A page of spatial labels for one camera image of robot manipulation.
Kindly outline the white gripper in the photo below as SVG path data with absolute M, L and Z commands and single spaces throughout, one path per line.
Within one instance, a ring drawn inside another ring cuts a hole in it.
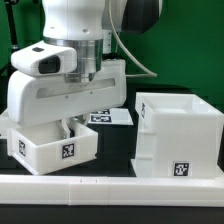
M 87 117 L 83 114 L 119 107 L 125 100 L 125 61 L 106 60 L 88 83 L 66 83 L 63 75 L 32 77 L 16 71 L 8 84 L 7 109 L 20 126 L 60 120 L 62 138 L 70 138 L 65 118 L 75 116 L 74 130 L 84 130 Z

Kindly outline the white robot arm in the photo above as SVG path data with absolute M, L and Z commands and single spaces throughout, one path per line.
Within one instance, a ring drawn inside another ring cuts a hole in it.
M 42 0 L 43 39 L 11 56 L 9 117 L 32 126 L 122 105 L 125 61 L 111 59 L 105 31 L 144 33 L 163 0 Z

